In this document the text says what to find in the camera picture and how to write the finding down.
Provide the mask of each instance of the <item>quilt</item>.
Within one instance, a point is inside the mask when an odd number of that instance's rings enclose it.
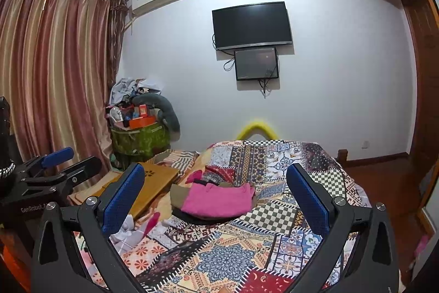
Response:
[[[162,209],[161,221],[123,255],[126,265],[146,292],[284,292],[322,241],[286,184],[286,170],[293,163],[300,163],[333,197],[362,205],[354,180],[317,143],[219,142],[198,157],[180,185],[189,186],[184,179],[205,166],[234,169],[235,186],[255,186],[257,206],[233,221],[211,226],[186,223],[172,216],[170,208]],[[224,181],[208,170],[205,176]],[[169,205],[167,195],[162,196],[140,222]],[[338,281],[355,239],[356,234],[350,234],[323,288]],[[97,271],[92,278],[105,286]]]

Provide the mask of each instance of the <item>wooden wardrobe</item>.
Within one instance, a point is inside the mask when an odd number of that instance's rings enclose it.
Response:
[[[409,22],[416,59],[417,107],[410,159],[420,174],[426,174],[439,155],[439,13],[435,0],[401,0]],[[425,193],[418,217],[432,234],[423,210],[436,185],[439,161]]]

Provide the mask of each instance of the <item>wooden cabinet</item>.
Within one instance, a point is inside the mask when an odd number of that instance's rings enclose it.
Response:
[[[439,11],[434,0],[401,0],[416,58],[417,108],[410,157],[427,172],[439,153]]]

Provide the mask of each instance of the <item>wall-mounted tv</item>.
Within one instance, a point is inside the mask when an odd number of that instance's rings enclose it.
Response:
[[[217,9],[212,18],[217,50],[293,43],[285,2]]]

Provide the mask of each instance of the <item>monitor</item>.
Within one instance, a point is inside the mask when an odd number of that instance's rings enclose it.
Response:
[[[255,48],[235,51],[236,80],[277,79],[276,49]]]
[[[293,43],[285,2],[217,9],[212,18],[217,50]]]

